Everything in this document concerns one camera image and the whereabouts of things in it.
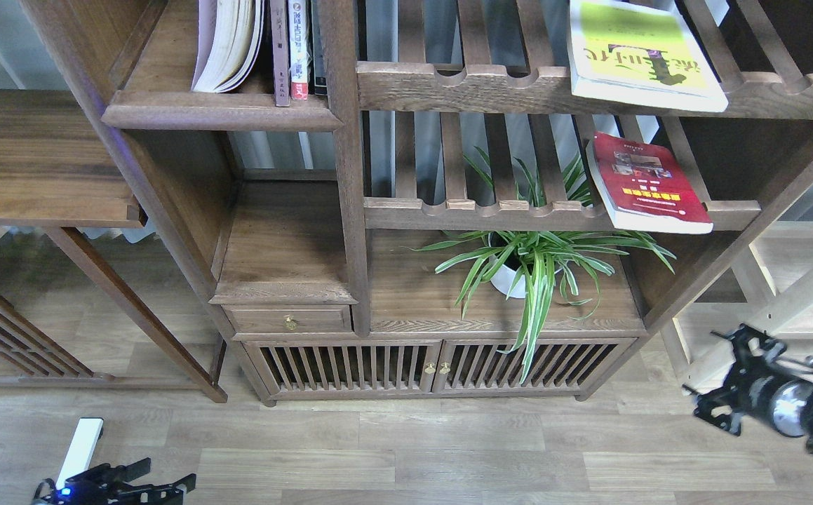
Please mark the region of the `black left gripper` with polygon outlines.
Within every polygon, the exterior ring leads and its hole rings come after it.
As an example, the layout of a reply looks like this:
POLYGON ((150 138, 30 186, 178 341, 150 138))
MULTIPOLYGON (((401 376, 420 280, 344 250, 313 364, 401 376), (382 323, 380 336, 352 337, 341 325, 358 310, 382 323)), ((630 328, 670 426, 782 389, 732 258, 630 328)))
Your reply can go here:
POLYGON ((150 457, 128 466, 99 464, 69 477, 69 483, 60 489, 53 480, 43 480, 31 504, 182 504, 185 496, 196 488, 197 474, 190 473, 168 485, 125 485, 123 496, 119 496, 120 483, 143 477, 150 470, 150 457))

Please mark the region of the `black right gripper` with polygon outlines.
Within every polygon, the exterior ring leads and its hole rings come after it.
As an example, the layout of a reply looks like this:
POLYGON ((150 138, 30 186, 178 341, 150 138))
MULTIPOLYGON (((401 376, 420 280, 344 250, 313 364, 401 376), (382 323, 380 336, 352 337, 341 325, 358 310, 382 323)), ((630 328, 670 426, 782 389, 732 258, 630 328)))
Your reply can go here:
POLYGON ((788 348, 785 341, 767 332, 740 324, 724 335, 712 335, 731 343, 734 362, 724 378, 724 386, 708 393, 683 384, 692 394, 694 416, 739 437, 743 416, 748 415, 779 434, 790 438, 806 435, 802 415, 810 396, 810 382, 792 376, 778 364, 788 348))

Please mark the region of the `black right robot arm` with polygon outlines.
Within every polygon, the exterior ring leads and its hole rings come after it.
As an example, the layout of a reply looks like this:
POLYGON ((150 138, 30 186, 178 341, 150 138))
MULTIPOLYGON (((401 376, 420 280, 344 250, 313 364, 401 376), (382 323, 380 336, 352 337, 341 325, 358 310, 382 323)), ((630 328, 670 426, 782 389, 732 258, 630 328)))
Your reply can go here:
POLYGON ((728 335, 734 362, 721 387, 708 393, 684 386, 694 396, 694 416, 733 436, 748 415, 784 437, 807 437, 813 456, 813 357, 785 367, 787 345, 746 324, 728 335))

